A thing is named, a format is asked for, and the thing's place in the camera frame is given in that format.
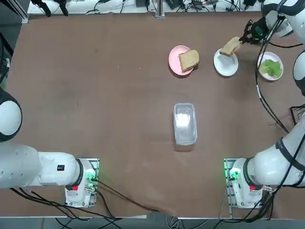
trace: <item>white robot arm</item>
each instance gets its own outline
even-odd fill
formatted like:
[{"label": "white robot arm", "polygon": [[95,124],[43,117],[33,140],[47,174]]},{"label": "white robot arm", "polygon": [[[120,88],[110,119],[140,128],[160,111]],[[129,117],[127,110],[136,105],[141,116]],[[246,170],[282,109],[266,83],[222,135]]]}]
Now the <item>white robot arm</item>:
[{"label": "white robot arm", "polygon": [[[286,20],[276,31],[279,37],[294,32],[305,42],[305,0],[265,0],[263,16],[269,29],[278,15]],[[305,96],[305,52],[301,52],[294,64],[293,77]],[[305,115],[299,123],[273,146],[257,153],[253,158],[239,158],[230,170],[237,207],[253,208],[262,198],[263,185],[280,185],[292,164],[284,185],[305,186],[305,144],[301,145],[297,157],[296,150],[305,135]]]},{"label": "white robot arm", "polygon": [[98,159],[78,158],[61,152],[37,152],[9,141],[20,130],[21,107],[0,87],[0,188],[65,186],[65,203],[92,207],[96,203]]}]

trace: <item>clear plastic container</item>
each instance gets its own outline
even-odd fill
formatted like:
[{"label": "clear plastic container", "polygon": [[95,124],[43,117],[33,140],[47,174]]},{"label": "clear plastic container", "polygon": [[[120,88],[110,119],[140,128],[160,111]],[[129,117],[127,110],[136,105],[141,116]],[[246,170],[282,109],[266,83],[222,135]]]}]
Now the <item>clear plastic container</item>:
[{"label": "clear plastic container", "polygon": [[197,140],[195,108],[191,103],[176,104],[173,109],[173,127],[177,145],[192,145]]}]

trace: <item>green vegetable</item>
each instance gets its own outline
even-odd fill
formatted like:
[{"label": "green vegetable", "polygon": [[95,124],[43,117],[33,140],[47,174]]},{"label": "green vegetable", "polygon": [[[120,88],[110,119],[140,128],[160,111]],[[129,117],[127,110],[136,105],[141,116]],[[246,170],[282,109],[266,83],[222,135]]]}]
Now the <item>green vegetable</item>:
[{"label": "green vegetable", "polygon": [[283,70],[281,69],[281,64],[279,61],[273,61],[273,60],[265,60],[261,63],[261,66],[259,67],[259,70],[261,73],[265,74],[267,73],[269,76],[273,78],[278,78],[281,76]]}]

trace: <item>bread slice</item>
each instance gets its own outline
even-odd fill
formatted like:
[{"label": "bread slice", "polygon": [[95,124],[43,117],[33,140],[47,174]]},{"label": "bread slice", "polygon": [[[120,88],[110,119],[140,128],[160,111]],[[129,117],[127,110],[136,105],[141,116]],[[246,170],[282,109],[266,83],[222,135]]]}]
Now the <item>bread slice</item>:
[{"label": "bread slice", "polygon": [[186,72],[199,64],[199,53],[196,50],[186,51],[179,54],[179,60],[182,72]]},{"label": "bread slice", "polygon": [[232,56],[242,46],[239,37],[233,37],[220,51],[219,53],[226,56]]}]

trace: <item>brown table surface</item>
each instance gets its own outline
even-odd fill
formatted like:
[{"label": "brown table surface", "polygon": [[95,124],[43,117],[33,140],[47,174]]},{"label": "brown table surface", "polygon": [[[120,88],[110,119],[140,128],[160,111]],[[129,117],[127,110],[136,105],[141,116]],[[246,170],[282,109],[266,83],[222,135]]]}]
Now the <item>brown table surface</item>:
[{"label": "brown table surface", "polygon": [[[38,151],[100,158],[100,178],[134,200],[175,216],[218,217],[224,195],[225,157],[251,157],[284,132],[259,102],[254,66],[259,47],[244,45],[232,78],[219,76],[213,56],[260,13],[180,13],[165,20],[150,14],[52,16],[22,26],[8,92],[21,104],[23,124],[15,141]],[[295,44],[292,35],[275,39]],[[200,54],[199,69],[172,75],[168,54],[176,45]],[[288,108],[304,98],[292,78],[302,47],[268,48],[284,63],[283,77],[260,77],[265,98],[292,126]],[[173,106],[190,102],[198,139],[190,152],[176,150]],[[63,201],[60,187],[36,188]],[[116,216],[146,213],[104,191]],[[1,190],[1,216],[58,216],[58,210]],[[283,188],[274,217],[304,219],[303,190]],[[223,217],[229,217],[225,205]],[[98,201],[91,210],[105,213]],[[242,216],[246,211],[235,211]]]}]

